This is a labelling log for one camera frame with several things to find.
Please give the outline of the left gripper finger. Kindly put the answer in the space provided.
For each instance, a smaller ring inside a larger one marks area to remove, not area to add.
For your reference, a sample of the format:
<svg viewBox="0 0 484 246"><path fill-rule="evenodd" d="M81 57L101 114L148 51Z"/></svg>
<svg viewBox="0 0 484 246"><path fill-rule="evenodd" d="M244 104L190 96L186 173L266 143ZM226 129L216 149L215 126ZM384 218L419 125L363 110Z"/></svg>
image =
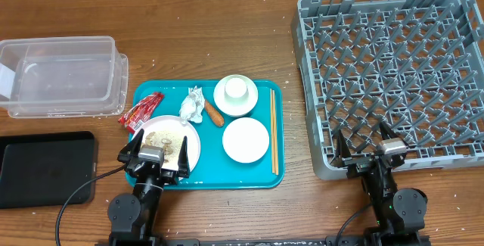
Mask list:
<svg viewBox="0 0 484 246"><path fill-rule="evenodd" d="M191 171L188 161L188 137L185 136L178 156L178 176L181 178L188 178L190 173Z"/></svg>
<svg viewBox="0 0 484 246"><path fill-rule="evenodd" d="M137 157L143 142L144 130L139 132L132 140L118 153L117 160L121 163L128 163L133 157Z"/></svg>

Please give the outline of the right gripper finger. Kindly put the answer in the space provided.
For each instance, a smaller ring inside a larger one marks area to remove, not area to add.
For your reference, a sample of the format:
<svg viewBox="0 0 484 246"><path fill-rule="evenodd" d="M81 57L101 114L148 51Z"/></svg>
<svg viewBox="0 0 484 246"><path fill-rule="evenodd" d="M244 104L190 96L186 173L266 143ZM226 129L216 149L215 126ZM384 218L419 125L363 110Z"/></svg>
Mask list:
<svg viewBox="0 0 484 246"><path fill-rule="evenodd" d="M382 140L396 139L397 134L389 127L385 121L381 121L379 124L380 134Z"/></svg>
<svg viewBox="0 0 484 246"><path fill-rule="evenodd" d="M334 153L334 159L332 164L334 167L345 167L346 160L350 160L352 157L349 147L347 145L346 138L341 130L337 131L337 144Z"/></svg>

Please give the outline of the rice and nut leftovers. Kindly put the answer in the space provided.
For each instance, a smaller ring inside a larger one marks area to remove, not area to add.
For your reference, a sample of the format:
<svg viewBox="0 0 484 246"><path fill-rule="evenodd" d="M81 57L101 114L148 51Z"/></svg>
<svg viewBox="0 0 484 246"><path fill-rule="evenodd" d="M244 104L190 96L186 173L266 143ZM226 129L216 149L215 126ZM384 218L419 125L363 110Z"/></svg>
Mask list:
<svg viewBox="0 0 484 246"><path fill-rule="evenodd" d="M178 132L169 130L150 132L144 143L146 145L162 148L165 163L177 163L184 137Z"/></svg>

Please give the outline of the large white plate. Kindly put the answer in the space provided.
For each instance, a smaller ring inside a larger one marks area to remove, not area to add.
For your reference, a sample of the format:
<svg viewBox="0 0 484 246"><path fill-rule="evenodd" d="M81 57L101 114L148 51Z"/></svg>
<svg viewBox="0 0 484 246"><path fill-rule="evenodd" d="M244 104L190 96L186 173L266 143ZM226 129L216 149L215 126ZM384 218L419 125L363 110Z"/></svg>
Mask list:
<svg viewBox="0 0 484 246"><path fill-rule="evenodd" d="M183 124L180 117L176 117L173 115L163 115L163 116L158 116L148 120L135 132L135 134L132 134L132 135L135 136L140 129L144 130L142 145L146 145L144 143L145 138L150 132L153 132L153 131L169 130L172 132L178 132L183 137L187 136L188 137L188 161L189 161L191 173L194 171L194 168L196 167L198 160L200 159L201 142L196 129L190 123ZM169 170L177 170L178 162L177 163L164 162L163 167Z"/></svg>

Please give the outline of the red snack wrapper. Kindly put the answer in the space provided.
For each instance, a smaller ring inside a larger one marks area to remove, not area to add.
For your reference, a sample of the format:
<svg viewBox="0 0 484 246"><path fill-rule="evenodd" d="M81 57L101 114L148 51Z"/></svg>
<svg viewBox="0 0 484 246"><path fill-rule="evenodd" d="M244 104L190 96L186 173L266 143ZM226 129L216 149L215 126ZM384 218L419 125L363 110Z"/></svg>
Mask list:
<svg viewBox="0 0 484 246"><path fill-rule="evenodd" d="M118 119L130 133L135 132L146 123L153 115L154 111L164 99L161 92L153 92L147 97L141 99L134 107Z"/></svg>

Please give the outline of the white napkin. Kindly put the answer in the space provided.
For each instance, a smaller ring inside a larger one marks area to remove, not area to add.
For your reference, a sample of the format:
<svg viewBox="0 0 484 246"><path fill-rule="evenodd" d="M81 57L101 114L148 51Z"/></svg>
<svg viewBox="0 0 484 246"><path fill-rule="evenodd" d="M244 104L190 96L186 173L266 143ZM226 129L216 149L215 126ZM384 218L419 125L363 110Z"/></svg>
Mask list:
<svg viewBox="0 0 484 246"><path fill-rule="evenodd" d="M205 108L205 98L201 88L195 86L188 89L188 95L181 103L179 117L181 122L201 123L203 121L202 112Z"/></svg>

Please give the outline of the orange carrot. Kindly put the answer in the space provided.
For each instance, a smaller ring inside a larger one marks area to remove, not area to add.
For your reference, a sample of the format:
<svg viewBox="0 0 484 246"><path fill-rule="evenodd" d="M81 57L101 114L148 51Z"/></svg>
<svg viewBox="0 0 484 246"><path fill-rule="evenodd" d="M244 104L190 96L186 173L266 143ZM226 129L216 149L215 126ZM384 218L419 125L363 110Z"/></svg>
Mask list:
<svg viewBox="0 0 484 246"><path fill-rule="evenodd" d="M204 109L217 127L223 127L225 125L223 116L209 103L207 99L204 103Z"/></svg>

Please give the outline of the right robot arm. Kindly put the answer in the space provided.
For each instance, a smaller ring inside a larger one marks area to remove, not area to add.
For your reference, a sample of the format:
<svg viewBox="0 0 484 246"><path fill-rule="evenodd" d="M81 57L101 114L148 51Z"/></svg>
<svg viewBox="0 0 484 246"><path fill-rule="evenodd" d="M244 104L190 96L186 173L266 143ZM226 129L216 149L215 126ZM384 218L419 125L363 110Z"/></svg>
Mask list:
<svg viewBox="0 0 484 246"><path fill-rule="evenodd" d="M425 227L427 196L416 188L397 188L392 170L405 162L408 143L385 122L379 123L382 141L367 157L353 157L346 138L337 132L337 166L346 168L349 179L361 178L369 204L355 212L337 235L326 237L328 245L430 246L430 238L419 231ZM377 226L363 235L345 236L346 227L368 208L374 210Z"/></svg>

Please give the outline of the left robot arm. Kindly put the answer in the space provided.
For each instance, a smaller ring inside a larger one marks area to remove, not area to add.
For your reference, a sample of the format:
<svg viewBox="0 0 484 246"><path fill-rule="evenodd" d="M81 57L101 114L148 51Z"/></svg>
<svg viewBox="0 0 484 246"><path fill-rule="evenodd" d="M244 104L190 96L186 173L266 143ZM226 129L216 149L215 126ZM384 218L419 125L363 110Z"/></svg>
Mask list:
<svg viewBox="0 0 484 246"><path fill-rule="evenodd" d="M111 222L109 245L166 245L166 239L154 233L154 223L166 185L177 185L190 176L188 139L183 138L178 156L178 169L163 165L164 150L143 144L144 131L119 152L117 160L123 170L135 178L131 194L117 195L109 204Z"/></svg>

